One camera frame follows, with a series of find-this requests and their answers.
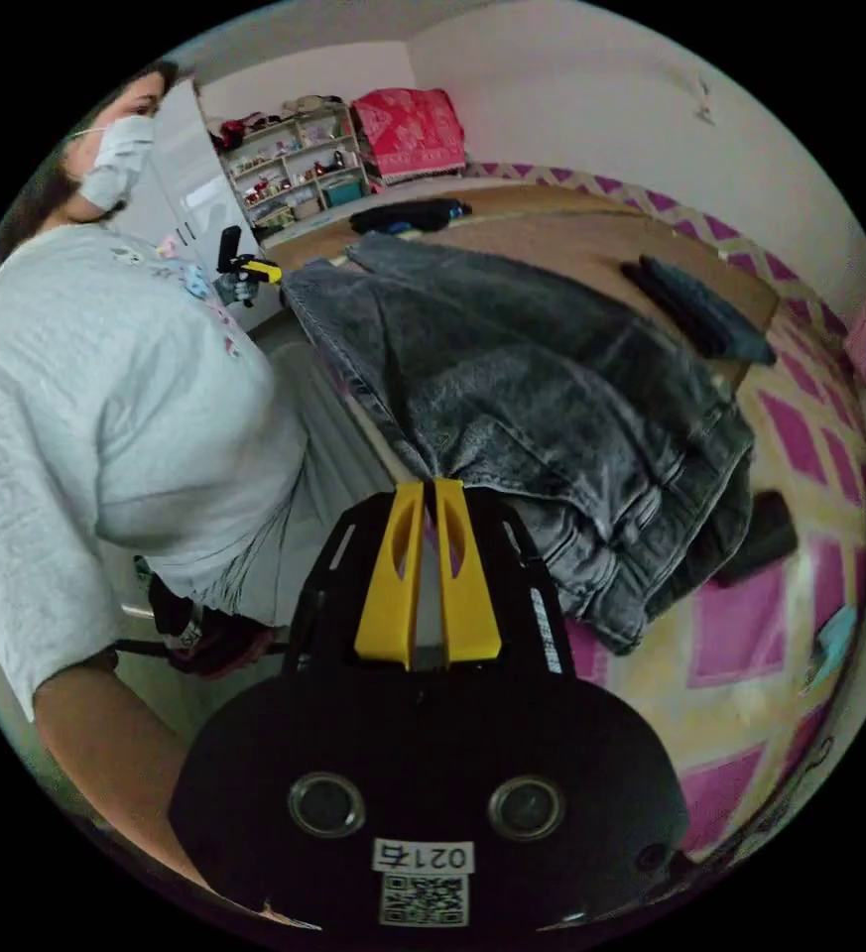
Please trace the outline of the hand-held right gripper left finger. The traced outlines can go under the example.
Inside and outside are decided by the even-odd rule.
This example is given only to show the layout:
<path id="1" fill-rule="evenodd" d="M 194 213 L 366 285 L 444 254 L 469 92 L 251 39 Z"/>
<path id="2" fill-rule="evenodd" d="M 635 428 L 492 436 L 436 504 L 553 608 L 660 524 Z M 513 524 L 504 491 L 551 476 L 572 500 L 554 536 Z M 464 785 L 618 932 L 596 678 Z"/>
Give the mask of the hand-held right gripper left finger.
<path id="1" fill-rule="evenodd" d="M 423 484 L 398 485 L 354 639 L 363 661 L 413 667 L 424 527 Z"/>

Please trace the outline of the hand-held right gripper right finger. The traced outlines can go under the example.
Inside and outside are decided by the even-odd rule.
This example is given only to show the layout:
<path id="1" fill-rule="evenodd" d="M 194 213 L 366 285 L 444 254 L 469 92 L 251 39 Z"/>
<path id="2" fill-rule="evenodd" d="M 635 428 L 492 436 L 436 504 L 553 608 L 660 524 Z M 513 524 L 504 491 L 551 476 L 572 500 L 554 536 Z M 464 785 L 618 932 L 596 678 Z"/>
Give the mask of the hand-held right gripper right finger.
<path id="1" fill-rule="evenodd" d="M 445 663 L 497 659 L 501 636 L 461 482 L 433 481 Z"/>

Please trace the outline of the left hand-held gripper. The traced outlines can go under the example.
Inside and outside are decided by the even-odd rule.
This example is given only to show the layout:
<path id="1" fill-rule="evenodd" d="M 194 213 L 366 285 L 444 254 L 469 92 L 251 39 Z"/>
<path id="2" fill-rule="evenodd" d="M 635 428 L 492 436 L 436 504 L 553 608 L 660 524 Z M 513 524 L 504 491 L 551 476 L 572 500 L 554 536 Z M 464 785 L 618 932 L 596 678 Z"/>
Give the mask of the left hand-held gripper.
<path id="1" fill-rule="evenodd" d="M 275 263 L 250 255 L 219 256 L 216 294 L 225 306 L 253 306 L 260 284 L 279 285 L 283 271 Z"/>

